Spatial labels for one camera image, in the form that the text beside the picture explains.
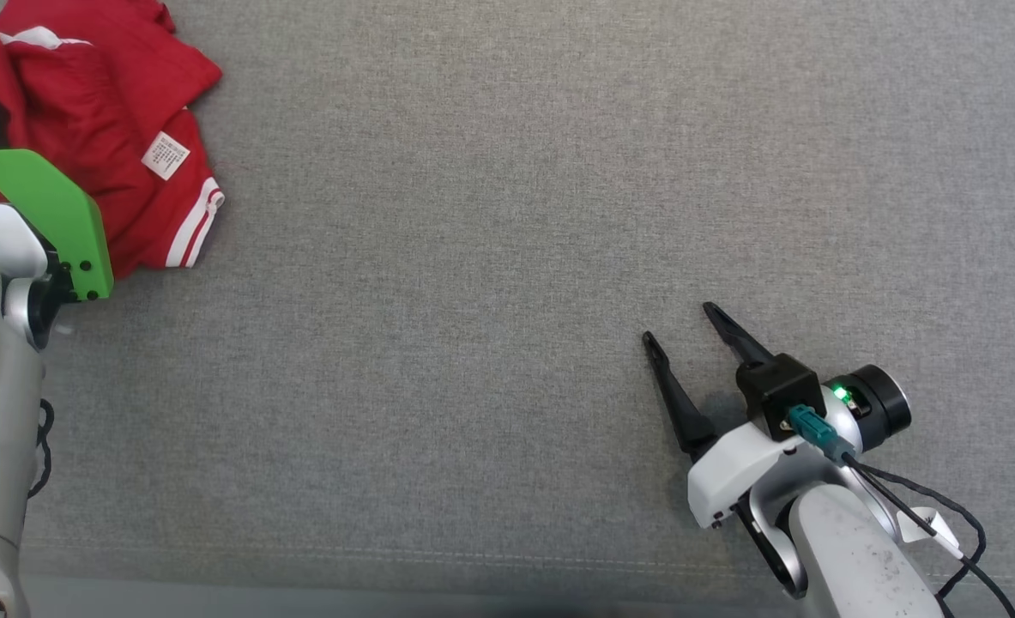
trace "green bracket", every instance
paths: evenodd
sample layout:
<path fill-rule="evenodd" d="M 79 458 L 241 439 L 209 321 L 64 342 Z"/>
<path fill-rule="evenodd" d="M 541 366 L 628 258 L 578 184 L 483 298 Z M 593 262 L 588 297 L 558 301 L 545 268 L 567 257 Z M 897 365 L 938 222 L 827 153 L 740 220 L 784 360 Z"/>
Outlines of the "green bracket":
<path fill-rule="evenodd" d="M 83 189 L 38 153 L 0 151 L 0 193 L 68 263 L 80 300 L 111 296 L 114 274 L 103 216 Z"/>

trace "gray fabric surface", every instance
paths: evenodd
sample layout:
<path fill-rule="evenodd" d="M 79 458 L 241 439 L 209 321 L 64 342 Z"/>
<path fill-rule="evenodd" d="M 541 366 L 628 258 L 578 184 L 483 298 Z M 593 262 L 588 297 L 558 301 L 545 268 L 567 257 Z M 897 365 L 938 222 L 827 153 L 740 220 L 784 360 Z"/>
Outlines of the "gray fabric surface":
<path fill-rule="evenodd" d="M 28 570 L 777 603 L 692 523 L 640 348 L 734 425 L 715 300 L 898 376 L 871 461 L 1015 598 L 1015 1 L 171 7 L 229 200 L 196 270 L 64 315 Z"/>

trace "teal connector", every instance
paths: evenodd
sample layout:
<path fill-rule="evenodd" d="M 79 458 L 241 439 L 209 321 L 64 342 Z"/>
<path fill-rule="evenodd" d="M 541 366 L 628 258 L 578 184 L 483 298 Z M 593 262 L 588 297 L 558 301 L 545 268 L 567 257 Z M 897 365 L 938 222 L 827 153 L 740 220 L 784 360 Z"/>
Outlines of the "teal connector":
<path fill-rule="evenodd" d="M 828 425 L 828 421 L 820 418 L 813 408 L 804 404 L 790 408 L 790 426 L 793 426 L 797 435 L 801 435 L 806 442 L 823 451 L 823 454 L 837 465 L 843 463 L 845 454 L 852 458 L 857 457 L 854 445 L 840 437 L 835 427 Z"/>

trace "white care label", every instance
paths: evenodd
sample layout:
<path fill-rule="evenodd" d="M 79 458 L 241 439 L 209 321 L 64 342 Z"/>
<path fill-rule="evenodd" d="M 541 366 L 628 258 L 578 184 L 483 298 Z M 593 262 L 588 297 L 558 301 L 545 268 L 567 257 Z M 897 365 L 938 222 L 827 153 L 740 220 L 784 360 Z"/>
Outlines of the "white care label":
<path fill-rule="evenodd" d="M 157 138 L 152 140 L 152 145 L 145 152 L 145 156 L 141 157 L 141 162 L 154 171 L 155 176 L 166 181 L 179 169 L 179 165 L 183 164 L 190 153 L 191 151 L 183 147 L 183 144 L 161 131 Z"/>

